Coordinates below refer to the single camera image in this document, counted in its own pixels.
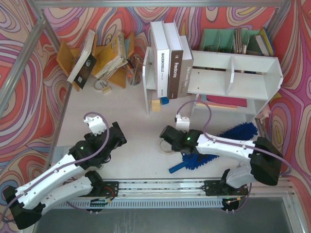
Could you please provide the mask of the beige tape roll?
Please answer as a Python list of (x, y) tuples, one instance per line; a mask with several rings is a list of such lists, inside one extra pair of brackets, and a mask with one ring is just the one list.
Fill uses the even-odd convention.
[(174, 151), (171, 149), (171, 145), (167, 143), (166, 141), (162, 140), (159, 143), (160, 150), (164, 154), (173, 154)]

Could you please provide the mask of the blue microfiber duster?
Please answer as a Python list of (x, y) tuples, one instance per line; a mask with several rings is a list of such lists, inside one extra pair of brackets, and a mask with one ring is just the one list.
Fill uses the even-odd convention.
[(183, 162), (169, 169), (170, 173), (174, 173), (182, 168), (194, 170), (199, 166), (206, 164), (216, 157), (224, 156), (242, 163), (248, 163), (248, 154), (252, 153), (252, 149), (246, 146), (254, 146), (251, 140), (257, 135), (256, 126), (250, 123), (237, 125), (219, 136), (204, 133), (199, 136), (196, 149), (197, 154), (184, 154)]

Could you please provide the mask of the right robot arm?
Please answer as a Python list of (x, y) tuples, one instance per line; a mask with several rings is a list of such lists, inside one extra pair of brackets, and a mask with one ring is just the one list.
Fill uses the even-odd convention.
[(224, 195), (235, 195), (246, 184), (259, 182), (276, 186), (280, 176), (283, 155), (264, 138), (235, 140), (214, 136), (199, 130), (183, 132), (166, 126), (160, 134), (174, 152), (196, 154), (201, 157), (217, 155), (236, 160), (240, 167), (227, 169), (216, 188)]

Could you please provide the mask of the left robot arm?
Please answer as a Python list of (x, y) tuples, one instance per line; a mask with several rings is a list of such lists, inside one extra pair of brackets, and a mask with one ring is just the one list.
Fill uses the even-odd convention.
[(18, 188), (6, 187), (3, 195), (17, 228), (32, 226), (50, 209), (75, 197), (114, 199), (118, 183), (104, 182), (99, 173), (90, 168), (107, 163), (111, 151), (126, 142), (119, 124), (114, 122), (100, 135), (85, 134), (84, 140), (31, 182)]

